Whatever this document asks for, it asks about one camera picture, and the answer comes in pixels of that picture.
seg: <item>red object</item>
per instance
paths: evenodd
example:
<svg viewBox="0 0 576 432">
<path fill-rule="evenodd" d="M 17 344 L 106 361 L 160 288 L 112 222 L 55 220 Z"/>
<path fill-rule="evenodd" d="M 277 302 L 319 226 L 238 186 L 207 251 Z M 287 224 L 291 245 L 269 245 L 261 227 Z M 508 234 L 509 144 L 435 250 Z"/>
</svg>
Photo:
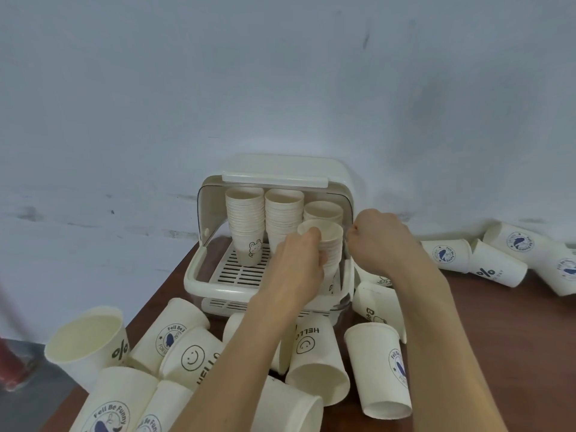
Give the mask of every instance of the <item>red object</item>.
<svg viewBox="0 0 576 432">
<path fill-rule="evenodd" d="M 30 370 L 0 338 L 0 384 L 8 391 L 17 389 L 30 376 Z"/>
</svg>

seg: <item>stack of paper cups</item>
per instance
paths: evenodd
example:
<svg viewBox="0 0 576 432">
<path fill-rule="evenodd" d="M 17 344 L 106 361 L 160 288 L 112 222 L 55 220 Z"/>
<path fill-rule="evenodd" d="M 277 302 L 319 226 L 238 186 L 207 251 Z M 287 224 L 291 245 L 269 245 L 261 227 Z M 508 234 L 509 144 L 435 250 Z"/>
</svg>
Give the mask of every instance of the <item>stack of paper cups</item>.
<svg viewBox="0 0 576 432">
<path fill-rule="evenodd" d="M 392 281 L 384 276 L 378 276 L 377 274 L 368 273 L 368 271 L 363 270 L 358 266 L 355 262 L 354 266 L 356 267 L 356 271 L 358 272 L 358 276 L 360 276 L 361 282 L 370 282 L 370 283 L 377 283 L 379 285 L 383 285 L 386 287 L 392 286 Z"/>
<path fill-rule="evenodd" d="M 342 240 L 344 229 L 341 225 L 328 220 L 308 220 L 298 226 L 298 233 L 305 234 L 311 227 L 320 229 L 321 238 L 318 244 L 320 251 L 326 252 L 328 261 L 324 264 L 324 280 L 320 287 L 320 294 L 331 294 L 331 286 L 342 258 Z"/>
<path fill-rule="evenodd" d="M 396 420 L 412 414 L 398 333 L 383 323 L 362 323 L 344 334 L 360 404 L 372 418 Z"/>
<path fill-rule="evenodd" d="M 551 243 L 535 270 L 558 296 L 576 294 L 576 254 L 564 244 Z"/>
<path fill-rule="evenodd" d="M 44 349 L 49 362 L 90 392 L 101 370 L 122 365 L 130 353 L 122 311 L 97 306 L 59 328 Z"/>
<path fill-rule="evenodd" d="M 266 232 L 272 254 L 302 223 L 304 193 L 293 189 L 270 189 L 265 196 Z"/>
<path fill-rule="evenodd" d="M 133 432 L 157 385 L 158 379 L 140 370 L 102 370 L 70 430 Z"/>
<path fill-rule="evenodd" d="M 526 276 L 528 266 L 518 259 L 509 256 L 475 239 L 471 245 L 470 272 L 494 282 L 514 288 Z"/>
<path fill-rule="evenodd" d="M 482 241 L 528 264 L 530 268 L 536 268 L 554 244 L 550 238 L 506 223 L 489 227 Z"/>
<path fill-rule="evenodd" d="M 169 431 L 191 397 L 192 391 L 188 388 L 175 382 L 161 381 L 138 421 L 136 432 Z"/>
<path fill-rule="evenodd" d="M 160 364 L 160 378 L 196 391 L 224 350 L 224 344 L 204 327 L 185 331 Z"/>
<path fill-rule="evenodd" d="M 225 345 L 232 339 L 232 336 L 236 333 L 236 329 L 240 326 L 243 318 L 244 312 L 236 312 L 230 316 L 226 323 L 226 327 L 224 327 L 224 333 L 222 334 L 222 342 Z M 288 366 L 290 365 L 290 358 L 292 357 L 292 346 L 294 344 L 295 334 L 296 322 L 288 326 L 284 336 L 280 340 L 276 353 L 274 353 L 270 370 L 274 370 L 280 375 L 286 373 Z"/>
<path fill-rule="evenodd" d="M 304 206 L 304 221 L 324 219 L 342 225 L 344 210 L 332 202 L 310 202 Z"/>
<path fill-rule="evenodd" d="M 298 323 L 286 384 L 322 397 L 324 406 L 347 396 L 350 379 L 327 317 L 310 314 Z"/>
<path fill-rule="evenodd" d="M 422 246 L 438 268 L 469 272 L 472 250 L 466 239 L 451 239 L 449 241 L 422 241 Z"/>
<path fill-rule="evenodd" d="M 251 432 L 319 432 L 324 406 L 306 394 L 268 376 L 256 408 Z"/>
<path fill-rule="evenodd" d="M 392 288 L 361 282 L 354 293 L 352 309 L 368 321 L 388 324 L 398 332 L 406 344 L 406 327 L 398 295 Z"/>
<path fill-rule="evenodd" d="M 264 239 L 264 190 L 230 188 L 226 191 L 226 210 L 238 262 L 254 267 L 262 258 Z"/>
<path fill-rule="evenodd" d="M 202 311 L 182 298 L 171 299 L 132 349 L 128 365 L 157 376 L 168 349 L 185 330 L 197 326 L 210 328 L 210 322 Z"/>
</svg>

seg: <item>brown tabletop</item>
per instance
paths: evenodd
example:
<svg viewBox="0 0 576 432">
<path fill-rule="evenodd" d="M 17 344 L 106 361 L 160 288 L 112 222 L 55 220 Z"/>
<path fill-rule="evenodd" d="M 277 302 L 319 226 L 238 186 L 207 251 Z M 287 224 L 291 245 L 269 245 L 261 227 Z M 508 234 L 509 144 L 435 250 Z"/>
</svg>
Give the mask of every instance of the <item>brown tabletop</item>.
<svg viewBox="0 0 576 432">
<path fill-rule="evenodd" d="M 189 299 L 183 280 L 196 245 L 127 327 L 130 345 L 146 332 L 172 297 Z M 214 270 L 217 260 L 207 260 Z M 511 432 L 576 430 L 576 297 L 558 298 L 529 273 L 515 289 L 474 275 L 445 272 L 460 317 L 488 385 Z M 349 309 L 335 326 L 344 365 L 353 376 L 343 342 L 345 330 L 365 321 Z M 210 316 L 221 339 L 225 319 Z M 76 387 L 43 426 L 68 431 L 87 393 Z M 410 419 L 382 421 L 362 413 L 352 382 L 348 397 L 324 409 L 322 431 L 412 431 Z"/>
</svg>

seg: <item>left hand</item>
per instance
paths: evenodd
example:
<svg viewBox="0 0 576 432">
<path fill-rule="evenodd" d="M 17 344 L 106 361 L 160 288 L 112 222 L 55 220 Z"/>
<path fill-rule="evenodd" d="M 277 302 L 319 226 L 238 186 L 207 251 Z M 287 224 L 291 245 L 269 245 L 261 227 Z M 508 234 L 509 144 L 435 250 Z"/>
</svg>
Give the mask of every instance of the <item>left hand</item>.
<svg viewBox="0 0 576 432">
<path fill-rule="evenodd" d="M 279 244 L 256 296 L 278 312 L 296 318 L 302 308 L 318 295 L 324 279 L 327 255 L 319 252 L 320 230 L 312 227 L 305 234 L 291 233 Z"/>
</svg>

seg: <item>human hand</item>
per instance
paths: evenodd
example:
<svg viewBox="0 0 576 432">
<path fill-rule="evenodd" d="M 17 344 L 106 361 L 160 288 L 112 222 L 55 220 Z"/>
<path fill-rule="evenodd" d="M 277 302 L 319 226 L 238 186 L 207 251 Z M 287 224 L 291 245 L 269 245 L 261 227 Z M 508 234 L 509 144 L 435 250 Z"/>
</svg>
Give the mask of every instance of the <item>human hand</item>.
<svg viewBox="0 0 576 432">
<path fill-rule="evenodd" d="M 393 278 L 430 258 L 394 214 L 367 209 L 358 214 L 346 234 L 348 248 L 360 268 Z"/>
<path fill-rule="evenodd" d="M 324 279 L 327 255 L 319 252 L 320 230 L 289 234 L 278 245 L 256 294 L 266 306 L 296 318 L 302 308 L 318 295 Z"/>
</svg>

